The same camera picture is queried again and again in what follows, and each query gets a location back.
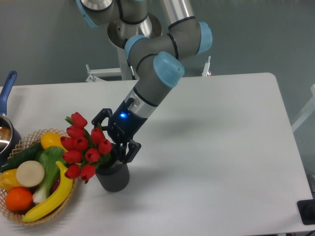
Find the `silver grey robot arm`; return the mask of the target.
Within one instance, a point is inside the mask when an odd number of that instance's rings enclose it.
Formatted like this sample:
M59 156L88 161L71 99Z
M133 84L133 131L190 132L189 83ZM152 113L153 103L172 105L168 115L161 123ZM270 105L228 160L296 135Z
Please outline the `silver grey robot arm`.
M181 60L210 49L212 32L195 18L188 0L162 0L166 35L155 33L145 0L79 0L77 6L90 27L115 26L112 43L122 49L126 65L138 81L116 111L102 109L93 119L112 139L111 160L129 163L141 145L133 136L177 85L185 70Z

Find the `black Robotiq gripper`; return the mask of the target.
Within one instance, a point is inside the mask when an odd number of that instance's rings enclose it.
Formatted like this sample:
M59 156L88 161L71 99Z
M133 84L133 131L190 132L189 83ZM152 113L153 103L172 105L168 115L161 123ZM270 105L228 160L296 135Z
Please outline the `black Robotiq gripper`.
M134 141L133 136L147 118L139 117L129 109L132 102L133 100L123 101L115 113L110 108L103 108L92 120L94 128L102 132L107 131L114 142L110 152L112 157L110 168L132 162L141 149L141 144ZM106 118L108 118L107 125L102 125Z

